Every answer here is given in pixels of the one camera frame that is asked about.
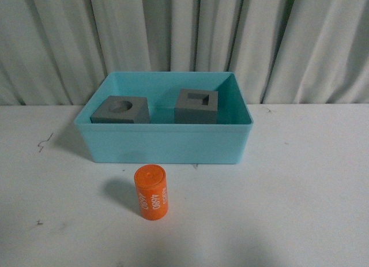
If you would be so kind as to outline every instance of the curtain fold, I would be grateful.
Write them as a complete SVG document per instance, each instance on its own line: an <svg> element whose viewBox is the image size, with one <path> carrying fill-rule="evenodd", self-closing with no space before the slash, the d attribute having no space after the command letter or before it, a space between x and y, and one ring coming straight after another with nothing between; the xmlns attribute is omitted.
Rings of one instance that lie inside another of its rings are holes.
<svg viewBox="0 0 369 267"><path fill-rule="evenodd" d="M368 0L295 0L264 102L368 103L359 94L368 93L368 80L352 77L367 65L368 35L360 31L368 18ZM358 42L366 55L358 47L352 54Z"/></svg>
<svg viewBox="0 0 369 267"><path fill-rule="evenodd" d="M0 0L0 104L114 71L232 71L248 103L369 103L369 0Z"/></svg>

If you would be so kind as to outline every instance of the table surface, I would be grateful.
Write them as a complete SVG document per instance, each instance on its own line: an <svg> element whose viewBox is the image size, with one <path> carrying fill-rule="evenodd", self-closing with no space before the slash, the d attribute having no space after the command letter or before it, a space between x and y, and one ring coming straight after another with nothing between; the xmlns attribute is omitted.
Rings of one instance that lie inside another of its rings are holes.
<svg viewBox="0 0 369 267"><path fill-rule="evenodd" d="M161 164L147 221L143 164L94 163L81 107L0 107L0 266L368 266L369 105L249 108L242 162Z"/></svg>

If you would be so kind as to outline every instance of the orange cylinder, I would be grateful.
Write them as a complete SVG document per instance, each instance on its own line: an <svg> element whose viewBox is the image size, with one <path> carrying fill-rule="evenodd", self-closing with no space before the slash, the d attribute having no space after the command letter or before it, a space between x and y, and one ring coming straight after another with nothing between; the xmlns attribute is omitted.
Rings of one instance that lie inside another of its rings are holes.
<svg viewBox="0 0 369 267"><path fill-rule="evenodd" d="M149 164L134 174L138 202L143 218L158 220L168 212L167 176L163 168Z"/></svg>

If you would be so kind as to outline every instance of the gray block with square hole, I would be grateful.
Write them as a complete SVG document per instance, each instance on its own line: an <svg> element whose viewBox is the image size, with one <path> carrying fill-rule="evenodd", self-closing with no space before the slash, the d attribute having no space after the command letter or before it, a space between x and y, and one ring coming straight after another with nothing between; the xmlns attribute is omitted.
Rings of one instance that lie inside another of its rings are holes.
<svg viewBox="0 0 369 267"><path fill-rule="evenodd" d="M175 104L177 124L216 124L218 91L181 89Z"/></svg>
<svg viewBox="0 0 369 267"><path fill-rule="evenodd" d="M145 97L109 96L91 115L92 123L150 123Z"/></svg>

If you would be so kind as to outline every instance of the plastic bin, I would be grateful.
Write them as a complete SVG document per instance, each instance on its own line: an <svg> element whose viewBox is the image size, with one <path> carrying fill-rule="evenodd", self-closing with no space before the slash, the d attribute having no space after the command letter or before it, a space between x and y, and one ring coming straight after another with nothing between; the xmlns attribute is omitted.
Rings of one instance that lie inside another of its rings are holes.
<svg viewBox="0 0 369 267"><path fill-rule="evenodd" d="M174 124L181 88L218 91L217 124ZM91 123L110 95L147 97L151 123ZM236 164L253 119L231 72L115 72L74 124L98 163Z"/></svg>

